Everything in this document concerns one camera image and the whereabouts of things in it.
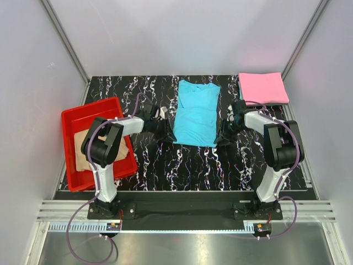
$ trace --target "folded pink cloth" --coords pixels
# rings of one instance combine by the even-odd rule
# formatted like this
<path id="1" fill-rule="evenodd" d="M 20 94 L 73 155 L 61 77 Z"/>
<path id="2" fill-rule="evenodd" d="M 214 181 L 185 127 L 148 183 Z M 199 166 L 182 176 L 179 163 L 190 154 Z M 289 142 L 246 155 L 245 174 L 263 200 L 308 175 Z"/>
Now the folded pink cloth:
<path id="1" fill-rule="evenodd" d="M 240 99 L 261 104 L 288 104 L 289 99 L 282 81 L 281 73 L 240 73 Z"/>

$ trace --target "metal floor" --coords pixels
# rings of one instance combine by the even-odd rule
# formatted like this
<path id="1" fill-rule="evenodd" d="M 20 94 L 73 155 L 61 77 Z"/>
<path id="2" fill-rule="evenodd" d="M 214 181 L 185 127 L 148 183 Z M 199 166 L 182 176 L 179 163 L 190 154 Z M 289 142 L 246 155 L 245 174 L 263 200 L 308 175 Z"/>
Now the metal floor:
<path id="1" fill-rule="evenodd" d="M 273 228 L 272 234 L 279 234 L 286 226 L 275 223 Z M 82 244 L 93 235 L 70 234 L 76 253 L 92 262 L 104 259 L 110 251 L 110 244 L 102 238 Z M 288 235 L 260 242 L 249 235 L 222 234 L 119 234 L 113 239 L 119 256 L 114 251 L 106 264 L 334 264 L 323 228 L 317 223 L 297 223 Z M 83 263 L 69 253 L 65 233 L 49 232 L 39 264 Z"/>

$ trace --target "red plastic tray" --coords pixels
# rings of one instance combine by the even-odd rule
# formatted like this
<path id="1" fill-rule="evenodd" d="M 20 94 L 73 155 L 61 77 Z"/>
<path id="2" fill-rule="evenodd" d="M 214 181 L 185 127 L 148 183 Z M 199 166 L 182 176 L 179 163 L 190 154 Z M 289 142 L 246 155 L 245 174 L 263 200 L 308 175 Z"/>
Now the red plastic tray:
<path id="1" fill-rule="evenodd" d="M 62 112 L 61 121 L 65 148 L 66 172 L 68 188 L 70 191 L 76 192 L 94 188 L 92 171 L 76 171 L 74 134 L 89 129 L 96 117 L 112 119 L 114 117 L 122 118 L 123 116 L 120 102 L 117 97 L 103 99 L 98 102 Z M 133 155 L 130 138 L 128 136 L 125 136 L 124 138 L 126 145 L 129 148 L 129 152 L 125 159 L 114 162 L 113 170 L 115 179 L 132 176 L 137 171 L 137 163 Z"/>

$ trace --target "gray wall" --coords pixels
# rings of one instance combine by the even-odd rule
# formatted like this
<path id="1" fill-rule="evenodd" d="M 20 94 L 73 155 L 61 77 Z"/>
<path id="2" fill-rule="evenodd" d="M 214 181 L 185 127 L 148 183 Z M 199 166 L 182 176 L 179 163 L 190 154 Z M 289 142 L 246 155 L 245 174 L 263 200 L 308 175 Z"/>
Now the gray wall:
<path id="1" fill-rule="evenodd" d="M 38 0 L 0 3 L 0 263 L 23 264 L 62 165 L 60 114 L 84 84 Z"/>
<path id="2" fill-rule="evenodd" d="M 353 261 L 353 1 L 331 1 L 285 86 L 320 195 Z"/>
<path id="3" fill-rule="evenodd" d="M 50 0 L 89 75 L 281 72 L 319 0 Z"/>

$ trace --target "cable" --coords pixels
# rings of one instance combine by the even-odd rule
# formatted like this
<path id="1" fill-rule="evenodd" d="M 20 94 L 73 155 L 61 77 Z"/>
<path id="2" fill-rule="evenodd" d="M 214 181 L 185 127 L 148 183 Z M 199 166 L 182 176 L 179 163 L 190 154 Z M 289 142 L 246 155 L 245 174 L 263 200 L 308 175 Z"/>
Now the cable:
<path id="1" fill-rule="evenodd" d="M 93 170 L 93 173 L 95 174 L 95 177 L 96 177 L 96 180 L 97 180 L 97 191 L 96 191 L 96 193 L 95 193 L 95 196 L 94 196 L 91 200 L 89 200 L 89 201 L 87 201 L 86 203 L 84 203 L 82 206 L 80 206 L 80 207 L 74 212 L 74 214 L 73 214 L 72 217 L 70 218 L 70 220 L 69 220 L 69 222 L 68 222 L 68 224 L 67 224 L 67 228 L 66 228 L 66 242 L 67 242 L 67 246 L 68 246 L 68 248 L 69 248 L 71 254 L 72 254 L 77 260 L 79 260 L 79 261 L 81 261 L 81 262 L 84 262 L 84 263 L 86 263 L 86 264 L 104 264 L 105 262 L 107 262 L 107 261 L 110 259 L 111 255 L 113 254 L 113 249 L 114 249 L 114 244 L 115 244 L 114 241 L 113 241 L 111 238 L 105 236 L 105 239 L 108 239 L 109 242 L 110 242 L 110 244 L 111 244 L 111 249 L 110 249 L 109 255 L 107 256 L 107 258 L 105 258 L 104 260 L 102 260 L 102 261 L 100 261 L 100 262 L 91 262 L 91 261 L 86 261 L 85 259 L 80 258 L 80 256 L 78 256 L 78 255 L 75 253 L 74 249 L 73 249 L 72 246 L 71 246 L 70 239 L 69 239 L 69 228 L 70 228 L 70 226 L 71 226 L 71 223 L 72 223 L 72 220 L 74 219 L 74 217 L 77 215 L 77 213 L 78 213 L 79 211 L 82 210 L 82 208 L 84 208 L 86 205 L 89 205 L 90 203 L 94 202 L 94 201 L 96 200 L 96 198 L 98 198 L 99 193 L 100 193 L 100 181 L 99 181 L 98 169 L 97 169 L 97 166 L 94 164 L 94 162 L 93 162 L 93 160 L 92 160 L 92 157 L 91 157 L 91 155 L 90 155 L 90 150 L 91 150 L 91 148 L 92 148 L 92 142 L 93 142 L 95 136 L 97 135 L 97 133 L 99 132 L 99 130 L 100 130 L 102 127 L 104 127 L 105 125 L 107 125 L 107 124 L 109 124 L 109 123 L 113 123 L 113 122 L 118 121 L 118 120 L 132 119 L 132 118 L 135 116 L 136 112 L 137 112 L 138 100 L 139 100 L 140 96 L 144 96 L 149 102 L 151 102 L 151 100 L 150 100 L 144 93 L 140 92 L 139 94 L 137 94 L 136 103 L 135 103 L 135 108 L 134 108 L 134 110 L 133 110 L 132 115 L 130 115 L 129 117 L 125 117 L 125 118 L 111 119 L 111 120 L 107 120 L 107 121 L 103 122 L 102 124 L 100 124 L 100 125 L 94 130 L 94 132 L 92 133 L 92 137 L 89 139 L 89 142 L 88 142 L 87 157 L 88 157 L 89 163 L 92 165 L 92 167 L 93 167 L 93 169 L 94 169 L 94 170 Z M 120 215 L 120 221 L 121 221 L 121 222 L 122 222 L 122 215 L 123 215 L 123 213 L 121 213 L 121 215 Z"/>
<path id="2" fill-rule="evenodd" d="M 106 239 L 109 240 L 110 244 L 111 244 L 111 249 L 110 249 L 110 252 L 109 252 L 109 255 L 107 256 L 107 258 L 105 258 L 104 260 L 102 261 L 99 261 L 99 262 L 91 262 L 91 261 L 86 261 L 85 259 L 82 259 L 79 255 L 77 255 L 75 253 L 75 251 L 73 250 L 72 246 L 71 246 L 71 243 L 70 243 L 70 240 L 69 240 L 69 228 L 71 226 L 71 222 L 72 220 L 74 219 L 74 217 L 76 216 L 76 214 L 81 211 L 82 208 L 84 208 L 86 205 L 94 202 L 94 200 L 98 197 L 98 195 L 94 196 L 94 198 L 92 198 L 91 200 L 89 200 L 88 202 L 84 203 L 82 206 L 80 206 L 75 212 L 74 214 L 72 215 L 72 217 L 70 218 L 70 221 L 68 222 L 67 224 L 67 228 L 66 228 L 66 242 L 67 242 L 67 246 L 68 246 L 68 249 L 70 250 L 71 254 L 79 261 L 81 262 L 84 262 L 86 264 L 104 264 L 105 262 L 107 262 L 111 255 L 113 254 L 113 249 L 114 249 L 114 241 L 109 238 L 109 237 L 105 237 Z"/>

